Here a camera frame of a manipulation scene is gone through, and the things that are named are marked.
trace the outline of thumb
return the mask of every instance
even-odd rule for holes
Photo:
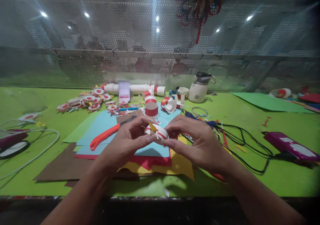
[[[157,135],[147,134],[147,135],[140,136],[132,141],[134,142],[135,147],[137,149],[140,149],[140,148],[143,148],[143,147],[149,145],[150,143],[152,143],[156,139],[157,139]]]
[[[188,146],[187,144],[184,144],[181,141],[178,141],[176,139],[167,139],[162,140],[162,145],[170,147],[172,150],[174,150],[176,153],[188,158],[190,160],[191,157],[191,150],[192,147]]]

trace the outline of perforated metal panel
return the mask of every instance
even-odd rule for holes
[[[198,28],[181,25],[176,0],[0,0],[0,84],[84,88],[130,80],[188,87],[204,71],[217,77],[210,90],[268,91],[268,80],[291,75],[281,72],[281,61],[291,57],[287,70],[319,87],[306,65],[318,66],[313,5],[225,0],[196,45]]]

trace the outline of water bottle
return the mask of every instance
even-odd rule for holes
[[[197,72],[197,74],[194,76],[193,84],[190,87],[188,99],[195,103],[203,102],[208,91],[209,81],[214,84],[216,83],[215,77],[211,74]]]

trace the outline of black cable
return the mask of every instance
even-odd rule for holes
[[[243,129],[243,128],[240,128],[240,127],[237,127],[237,126],[233,126],[233,125],[224,125],[226,127],[235,127],[235,128],[238,128],[238,129]],[[220,130],[223,130],[224,132],[227,132],[229,133],[230,135],[232,135],[233,137],[235,137],[236,139],[238,139],[239,141],[241,141],[238,137],[236,137],[235,135],[233,135],[232,133],[216,126],[216,128],[220,129]],[[260,144],[262,148],[264,148],[267,152],[270,152],[270,154],[264,154],[262,153],[261,151],[259,150],[256,150],[255,148],[251,147],[250,145],[248,145],[246,142],[245,142],[245,139],[244,139],[244,136],[243,136],[243,133],[241,131],[241,135],[242,135],[242,138],[243,138],[243,144],[239,143],[239,142],[236,142],[234,141],[230,136],[228,136],[234,143],[236,144],[239,144],[239,145],[248,145],[249,147],[253,148],[254,150],[256,150],[257,152],[265,155],[265,156],[268,156],[267,158],[267,161],[266,161],[266,164],[264,165],[264,168],[263,170],[258,170],[258,169],[255,169],[254,167],[250,166],[244,159],[242,159],[238,154],[236,154],[235,152],[233,152],[232,150],[230,150],[228,147],[226,147],[225,145],[223,145],[221,143],[221,140],[220,140],[220,136],[218,136],[218,141],[220,142],[220,144],[222,146],[224,146],[226,149],[228,149],[229,152],[231,152],[234,156],[236,156],[245,166],[247,166],[248,168],[250,168],[251,170],[255,171],[255,172],[258,172],[258,173],[261,173],[262,175],[266,172],[267,168],[268,168],[268,165],[269,165],[269,162],[271,159],[273,159],[273,153],[272,151],[270,151],[268,148],[266,148],[265,146],[263,146],[261,143],[259,143],[249,132],[247,132],[246,130],[244,130],[256,143]]]

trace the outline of craft table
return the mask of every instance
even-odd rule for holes
[[[0,181],[1,196],[65,196],[71,190],[65,187],[66,181],[35,182],[33,178],[60,154],[68,145],[62,140],[68,136],[90,113],[81,109],[71,113],[59,113],[57,105],[77,96],[78,89],[52,88],[19,88],[1,87],[1,124],[7,120],[19,118],[26,109],[37,102],[47,106],[41,112],[37,121],[44,123],[48,129],[60,132],[59,141],[38,159],[26,166],[20,172]],[[219,120],[224,124],[232,124],[246,129],[259,142],[277,153],[277,150],[263,139],[262,131],[279,131],[305,145],[316,153],[320,153],[320,115],[292,112],[271,112],[256,107],[230,93],[217,93],[217,96],[207,95],[201,103],[186,101],[185,108],[191,111],[194,106],[200,106],[208,111],[210,120]],[[267,117],[267,127],[262,126]],[[27,138],[32,141],[40,133],[29,133]],[[55,133],[45,132],[21,154],[0,160],[0,177],[19,168],[27,161],[37,156],[56,138]],[[263,168],[266,160],[251,152],[238,151],[235,144],[228,140],[229,147],[239,154],[246,162],[256,168]],[[231,196],[227,185],[211,177],[206,171],[194,170],[195,182],[184,175],[147,177],[139,182],[113,180],[110,196],[165,196],[164,188],[170,191],[171,197],[196,196]],[[313,170],[285,161],[271,160],[264,175],[256,175],[266,186],[281,197],[313,197],[319,188],[319,168]]]

